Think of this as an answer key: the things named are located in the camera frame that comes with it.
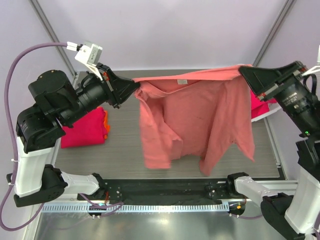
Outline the salmon pink t-shirt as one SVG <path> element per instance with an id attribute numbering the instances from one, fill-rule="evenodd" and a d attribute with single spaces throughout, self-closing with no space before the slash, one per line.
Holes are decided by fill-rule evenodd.
<path id="1" fill-rule="evenodd" d="M 144 164 L 168 169 L 174 160 L 194 155 L 210 175 L 231 145 L 250 160 L 255 144 L 250 88 L 240 66 L 179 75 L 139 77 L 139 129 Z"/>

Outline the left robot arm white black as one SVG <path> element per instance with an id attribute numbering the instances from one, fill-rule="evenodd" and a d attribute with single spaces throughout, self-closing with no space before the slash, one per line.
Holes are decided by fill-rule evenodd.
<path id="1" fill-rule="evenodd" d="M 61 195 L 85 194 L 100 200 L 107 192 L 97 173 L 74 175 L 47 163 L 57 140 L 73 124 L 103 103 L 119 108 L 140 87 L 132 79 L 117 76 L 99 63 L 97 73 L 88 73 L 78 88 L 60 70 L 42 73 L 28 89 L 35 104 L 17 117 L 18 149 L 14 202 L 17 207 L 47 203 Z"/>

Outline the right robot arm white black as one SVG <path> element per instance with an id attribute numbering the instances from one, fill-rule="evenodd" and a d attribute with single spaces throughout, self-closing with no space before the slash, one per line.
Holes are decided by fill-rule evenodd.
<path id="1" fill-rule="evenodd" d="M 297 127 L 297 131 L 287 134 L 283 122 L 273 128 L 284 174 L 297 182 L 294 193 L 287 194 L 239 172 L 227 177 L 225 191 L 231 198 L 249 198 L 268 224 L 287 240 L 320 237 L 319 71 L 319 66 L 307 68 L 300 61 L 278 68 L 239 68 L 254 95 L 261 101 L 275 100 Z"/>

